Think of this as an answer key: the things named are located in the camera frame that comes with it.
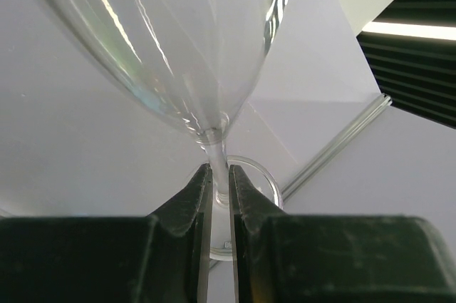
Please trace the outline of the clear flute glass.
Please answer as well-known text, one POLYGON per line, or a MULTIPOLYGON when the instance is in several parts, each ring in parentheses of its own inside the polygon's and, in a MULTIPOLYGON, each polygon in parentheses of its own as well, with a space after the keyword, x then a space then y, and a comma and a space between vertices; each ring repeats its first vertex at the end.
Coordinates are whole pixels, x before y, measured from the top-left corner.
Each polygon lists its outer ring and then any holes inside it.
POLYGON ((226 140, 289 0, 43 0, 114 84, 205 152, 210 257, 233 258, 226 140))

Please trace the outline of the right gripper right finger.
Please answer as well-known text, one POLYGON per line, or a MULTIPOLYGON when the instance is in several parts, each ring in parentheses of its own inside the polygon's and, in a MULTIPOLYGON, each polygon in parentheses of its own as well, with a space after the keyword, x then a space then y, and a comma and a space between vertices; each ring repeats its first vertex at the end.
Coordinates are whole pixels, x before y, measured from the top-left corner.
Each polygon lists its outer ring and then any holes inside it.
POLYGON ((420 217, 292 215, 229 169, 238 302, 453 302, 455 261, 420 217))

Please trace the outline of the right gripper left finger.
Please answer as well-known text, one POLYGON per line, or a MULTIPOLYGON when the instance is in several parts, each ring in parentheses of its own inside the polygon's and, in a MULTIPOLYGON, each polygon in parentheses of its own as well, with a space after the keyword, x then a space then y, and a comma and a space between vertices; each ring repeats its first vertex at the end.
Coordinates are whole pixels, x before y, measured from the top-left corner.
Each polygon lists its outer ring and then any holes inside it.
POLYGON ((205 302, 212 170, 144 217, 1 220, 3 302, 205 302))

